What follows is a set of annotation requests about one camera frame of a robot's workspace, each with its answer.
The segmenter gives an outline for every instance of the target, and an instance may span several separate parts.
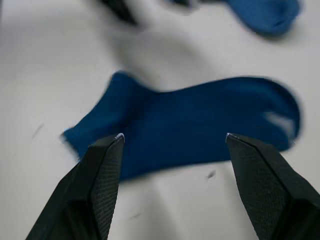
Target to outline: white table surface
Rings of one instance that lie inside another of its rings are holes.
[[[0,239],[24,239],[76,164],[59,140],[95,105],[111,74],[131,69],[157,90],[239,75],[292,89],[304,111],[284,154],[320,192],[320,1],[307,0],[290,33],[266,40],[223,2],[193,12],[139,0],[149,21],[117,32],[81,0],[5,0],[0,31]],[[215,177],[207,176],[214,171]],[[230,162],[124,182],[109,240],[257,240]]]

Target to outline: blue sock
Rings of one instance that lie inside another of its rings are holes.
[[[117,72],[97,105],[64,136],[81,157],[96,140],[124,133],[120,180],[126,180],[171,167],[229,160],[227,133],[284,151],[299,129],[294,97],[271,80],[234,77],[156,92]]]
[[[189,0],[168,0],[191,7]],[[260,34],[286,33],[300,12],[299,0],[225,0],[241,21]]]

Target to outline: sock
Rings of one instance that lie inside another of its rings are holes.
[[[168,0],[177,5],[191,7],[181,0]],[[300,12],[299,0],[225,0],[236,15],[254,32],[266,35],[286,33]]]
[[[283,127],[285,120],[290,127]],[[227,133],[284,151],[299,129],[296,100],[268,79],[234,77],[156,92],[117,72],[92,111],[63,134],[81,157],[96,140],[123,133],[122,181],[166,168],[229,160]]]

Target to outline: dark spot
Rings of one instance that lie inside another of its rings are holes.
[[[41,129],[44,127],[44,123],[42,123],[42,124],[40,124],[39,126],[38,126],[38,128],[34,131],[34,133],[32,134],[32,136],[31,136],[31,139],[33,140],[37,135],[38,135],[38,133],[40,133],[40,131],[41,131]]]
[[[131,221],[131,220],[134,220],[134,219],[136,219],[136,218],[138,218],[138,217],[140,217],[140,215],[141,215],[142,213],[141,212],[139,212],[139,213],[137,213],[137,214],[135,214],[135,215],[133,215],[133,216],[131,216],[131,217],[129,217],[129,221]]]
[[[211,179],[211,178],[213,178],[215,175],[216,175],[216,170],[213,170],[212,172],[210,172],[210,173],[208,174],[208,176],[207,176],[206,178],[207,178],[207,179]]]

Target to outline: black object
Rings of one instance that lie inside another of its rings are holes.
[[[97,0],[100,4],[107,7],[113,15],[126,24],[137,27],[138,21],[134,17],[132,10],[128,7],[125,0]]]
[[[320,195],[269,144],[228,134],[236,183],[260,240],[319,240]],[[27,240],[106,240],[124,137],[90,146],[58,184]]]
[[[177,4],[182,7],[188,7],[190,8],[192,6],[190,0],[168,0],[171,3]]]
[[[320,195],[270,144],[229,134],[243,205],[259,240],[319,240]]]
[[[90,146],[57,185],[27,240],[106,240],[118,194],[124,137]]]

